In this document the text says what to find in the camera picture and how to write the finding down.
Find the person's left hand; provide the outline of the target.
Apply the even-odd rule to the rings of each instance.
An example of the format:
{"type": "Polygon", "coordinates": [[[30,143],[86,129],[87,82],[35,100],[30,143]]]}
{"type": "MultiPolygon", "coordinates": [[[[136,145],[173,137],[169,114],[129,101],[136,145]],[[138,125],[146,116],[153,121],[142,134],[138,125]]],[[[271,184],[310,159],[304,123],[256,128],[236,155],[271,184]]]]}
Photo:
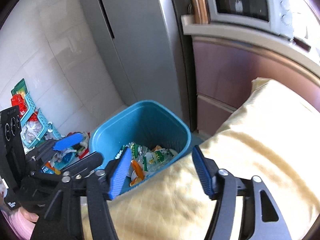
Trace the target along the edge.
{"type": "Polygon", "coordinates": [[[35,213],[32,212],[28,212],[26,209],[24,209],[23,207],[19,208],[20,213],[22,214],[22,216],[27,219],[30,222],[36,223],[39,216],[35,213]]]}

